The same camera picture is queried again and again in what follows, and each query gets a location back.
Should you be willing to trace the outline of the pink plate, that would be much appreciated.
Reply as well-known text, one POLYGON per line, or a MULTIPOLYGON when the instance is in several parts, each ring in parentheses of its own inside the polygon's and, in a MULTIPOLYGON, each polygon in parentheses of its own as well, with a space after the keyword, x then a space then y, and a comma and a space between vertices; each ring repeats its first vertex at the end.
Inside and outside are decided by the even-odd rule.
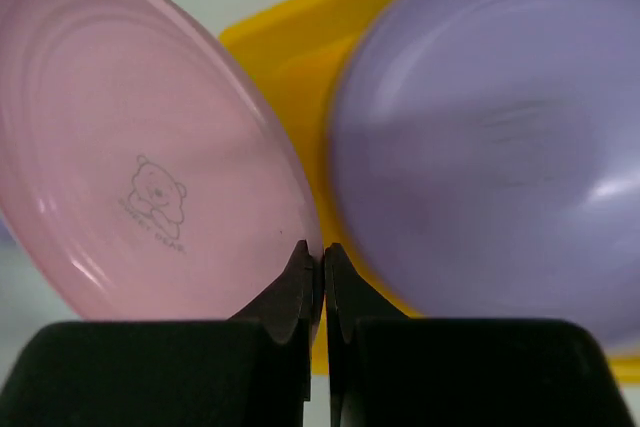
POLYGON ((169 0, 1 0, 1 212, 87 320, 227 319, 323 251, 275 112, 169 0))

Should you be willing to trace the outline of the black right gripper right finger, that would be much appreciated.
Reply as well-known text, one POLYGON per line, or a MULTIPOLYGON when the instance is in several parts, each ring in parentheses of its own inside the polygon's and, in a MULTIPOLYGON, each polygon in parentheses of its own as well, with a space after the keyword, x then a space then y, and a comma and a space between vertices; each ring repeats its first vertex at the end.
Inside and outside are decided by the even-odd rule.
POLYGON ((560 320, 411 318, 324 257, 335 426, 630 426, 594 338, 560 320))

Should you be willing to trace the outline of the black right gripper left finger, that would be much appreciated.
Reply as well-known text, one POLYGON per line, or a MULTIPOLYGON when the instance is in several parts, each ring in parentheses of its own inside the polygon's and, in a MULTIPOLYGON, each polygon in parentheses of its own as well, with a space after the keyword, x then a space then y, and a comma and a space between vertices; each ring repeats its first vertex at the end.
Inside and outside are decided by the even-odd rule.
POLYGON ((315 262, 305 242, 227 320, 62 322, 25 345, 5 426, 299 426, 311 393, 315 262))

